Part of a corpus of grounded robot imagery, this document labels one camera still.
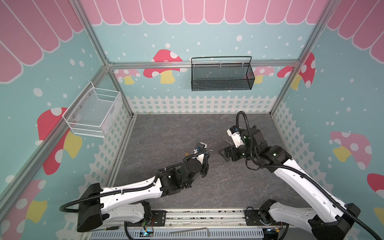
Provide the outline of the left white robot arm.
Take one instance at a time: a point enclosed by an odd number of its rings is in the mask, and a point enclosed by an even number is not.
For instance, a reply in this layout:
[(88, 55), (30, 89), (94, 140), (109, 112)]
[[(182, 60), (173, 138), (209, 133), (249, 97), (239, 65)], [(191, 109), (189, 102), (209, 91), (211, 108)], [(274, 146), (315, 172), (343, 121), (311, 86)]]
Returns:
[(99, 183), (92, 184), (78, 200), (60, 206), (60, 212), (77, 214), (79, 233), (96, 230), (111, 222), (147, 225), (153, 218), (147, 201), (191, 188), (198, 176), (204, 178), (207, 175), (209, 157), (207, 149), (198, 147), (181, 163), (160, 169), (145, 181), (109, 188), (102, 188)]

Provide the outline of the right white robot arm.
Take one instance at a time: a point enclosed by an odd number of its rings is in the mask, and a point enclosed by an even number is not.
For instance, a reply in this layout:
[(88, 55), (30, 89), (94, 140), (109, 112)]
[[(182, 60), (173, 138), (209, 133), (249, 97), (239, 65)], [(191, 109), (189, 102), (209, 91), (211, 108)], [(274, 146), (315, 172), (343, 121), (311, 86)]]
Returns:
[(267, 169), (285, 181), (310, 205), (301, 210), (267, 200), (259, 208), (260, 218), (267, 225), (270, 221), (283, 222), (313, 234), (318, 240), (343, 240), (354, 224), (367, 231), (374, 239), (380, 236), (358, 216), (360, 209), (353, 203), (345, 204), (334, 197), (298, 165), (294, 158), (280, 146), (268, 146), (262, 132), (250, 127), (247, 115), (239, 111), (236, 124), (227, 131), (233, 144), (224, 148), (224, 157), (232, 162), (244, 159), (258, 170)]

